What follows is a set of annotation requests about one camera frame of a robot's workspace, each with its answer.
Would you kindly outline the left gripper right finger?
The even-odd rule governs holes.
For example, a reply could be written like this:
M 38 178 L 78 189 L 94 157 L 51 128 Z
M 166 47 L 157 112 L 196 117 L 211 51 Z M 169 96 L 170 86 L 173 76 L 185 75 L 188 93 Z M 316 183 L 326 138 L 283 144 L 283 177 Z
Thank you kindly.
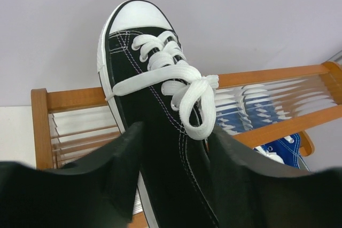
M 218 126 L 208 148 L 220 227 L 341 227 L 341 168 L 278 163 Z

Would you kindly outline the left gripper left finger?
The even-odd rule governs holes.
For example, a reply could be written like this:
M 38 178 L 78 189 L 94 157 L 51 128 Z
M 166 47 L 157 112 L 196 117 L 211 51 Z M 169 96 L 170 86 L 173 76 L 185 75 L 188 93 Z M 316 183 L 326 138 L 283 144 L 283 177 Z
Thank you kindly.
M 144 125 L 58 169 L 1 162 L 1 227 L 127 227 Z

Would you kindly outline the blue sneaker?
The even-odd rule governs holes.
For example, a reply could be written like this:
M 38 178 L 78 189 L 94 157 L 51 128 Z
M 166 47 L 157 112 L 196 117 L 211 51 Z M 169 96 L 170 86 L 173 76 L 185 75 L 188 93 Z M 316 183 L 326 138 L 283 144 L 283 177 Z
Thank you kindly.
M 263 84 L 251 85 L 245 94 L 245 107 L 249 111 L 253 128 L 262 128 L 291 118 L 282 106 L 274 105 Z M 258 146 L 255 150 L 279 163 L 308 171 L 299 151 L 300 144 L 301 138 L 295 133 Z
M 255 129 L 245 107 L 245 91 L 250 86 L 222 89 L 215 96 L 216 124 L 230 135 Z

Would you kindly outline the black sneaker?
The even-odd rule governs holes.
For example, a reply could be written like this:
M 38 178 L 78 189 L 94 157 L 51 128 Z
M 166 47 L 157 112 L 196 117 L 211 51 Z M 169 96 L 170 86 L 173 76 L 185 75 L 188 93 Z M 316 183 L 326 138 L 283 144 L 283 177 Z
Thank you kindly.
M 218 227 L 206 140 L 216 75 L 189 65 L 163 12 L 121 3 L 101 31 L 97 71 L 120 132 L 144 123 L 138 193 L 149 227 Z

